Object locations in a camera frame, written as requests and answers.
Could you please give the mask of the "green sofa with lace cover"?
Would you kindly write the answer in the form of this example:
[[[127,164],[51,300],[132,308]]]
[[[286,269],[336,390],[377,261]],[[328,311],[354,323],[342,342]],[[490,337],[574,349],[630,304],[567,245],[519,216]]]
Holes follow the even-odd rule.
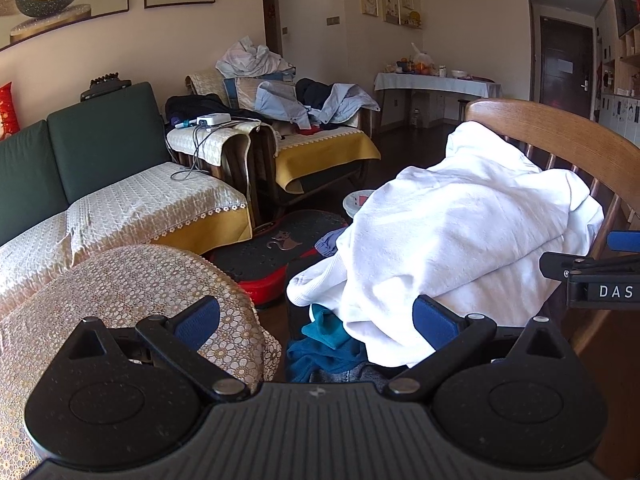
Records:
[[[245,196],[170,159],[152,87],[63,108],[1,143],[1,314],[112,248],[198,255],[253,234]]]

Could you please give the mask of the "dark wooden door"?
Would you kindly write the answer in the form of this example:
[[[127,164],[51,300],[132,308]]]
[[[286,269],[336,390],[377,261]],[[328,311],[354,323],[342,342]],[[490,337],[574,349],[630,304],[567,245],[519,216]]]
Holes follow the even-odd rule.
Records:
[[[539,102],[589,118],[592,103],[592,28],[541,18]]]

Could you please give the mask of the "clothes pile on chair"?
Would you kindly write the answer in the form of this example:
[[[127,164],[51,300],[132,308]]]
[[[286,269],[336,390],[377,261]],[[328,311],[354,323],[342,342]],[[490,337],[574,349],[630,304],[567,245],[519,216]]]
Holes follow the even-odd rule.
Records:
[[[344,330],[338,317],[321,304],[297,307],[285,301],[288,345],[284,366],[288,382],[372,382],[381,390],[406,369],[384,367],[368,360],[364,344]]]

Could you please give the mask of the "red text cushion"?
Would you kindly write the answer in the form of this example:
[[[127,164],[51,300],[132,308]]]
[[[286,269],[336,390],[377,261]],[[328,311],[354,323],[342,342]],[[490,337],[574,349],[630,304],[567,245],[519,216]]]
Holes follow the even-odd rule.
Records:
[[[6,140],[20,130],[20,123],[14,110],[12,82],[7,82],[0,88],[0,140]]]

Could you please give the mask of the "wooden chair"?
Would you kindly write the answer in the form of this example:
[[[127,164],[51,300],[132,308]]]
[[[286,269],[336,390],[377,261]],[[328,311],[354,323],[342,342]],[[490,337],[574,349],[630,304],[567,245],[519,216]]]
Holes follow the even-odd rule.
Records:
[[[639,229],[639,149],[596,122],[549,105],[511,99],[480,99],[465,110],[504,140],[518,144],[537,166],[573,171],[604,210],[604,221],[590,249],[595,259],[626,256],[608,246],[613,231]],[[636,314],[570,309],[560,305],[558,289],[544,310],[560,320],[563,334],[582,359],[612,356],[634,339]]]

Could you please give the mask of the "dining table white cloth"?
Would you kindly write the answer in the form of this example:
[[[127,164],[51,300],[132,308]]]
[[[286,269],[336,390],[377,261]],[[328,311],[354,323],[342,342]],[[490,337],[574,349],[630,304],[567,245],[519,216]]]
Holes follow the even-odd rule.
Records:
[[[387,93],[390,91],[404,92],[403,122],[408,122],[410,118],[412,96],[416,92],[452,93],[460,96],[458,99],[458,122],[465,120],[465,109],[469,102],[502,97],[502,88],[496,82],[415,74],[378,73],[374,80],[374,92],[380,96],[379,125],[382,125]]]

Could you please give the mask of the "white printed sweatshirt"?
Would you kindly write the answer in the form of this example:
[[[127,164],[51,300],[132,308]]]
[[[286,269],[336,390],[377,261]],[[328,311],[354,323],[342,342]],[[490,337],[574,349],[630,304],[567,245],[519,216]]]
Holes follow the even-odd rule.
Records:
[[[540,169],[465,122],[442,162],[408,167],[373,192],[335,255],[294,276],[286,293],[297,307],[332,310],[372,363],[411,366],[434,350],[413,325],[416,298],[522,326],[555,291],[542,254],[585,255],[603,217],[577,174]]]

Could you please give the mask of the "round table lace cloth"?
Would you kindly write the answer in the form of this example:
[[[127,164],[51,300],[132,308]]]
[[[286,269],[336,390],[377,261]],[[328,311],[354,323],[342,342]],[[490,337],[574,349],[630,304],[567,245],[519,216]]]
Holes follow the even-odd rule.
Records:
[[[139,245],[102,252],[23,302],[1,322],[1,475],[19,479],[39,463],[25,434],[24,407],[77,324],[96,316],[109,328],[151,314],[171,318],[213,296],[218,330],[200,349],[250,388],[276,376],[282,347],[259,322],[242,288],[204,258],[170,247]]]

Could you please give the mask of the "black object on sofa back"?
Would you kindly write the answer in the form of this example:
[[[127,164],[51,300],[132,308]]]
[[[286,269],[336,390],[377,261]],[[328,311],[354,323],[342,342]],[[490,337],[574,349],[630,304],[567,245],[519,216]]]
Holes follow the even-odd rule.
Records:
[[[90,81],[89,89],[81,93],[80,100],[85,102],[130,86],[131,80],[120,79],[119,73],[105,74]]]

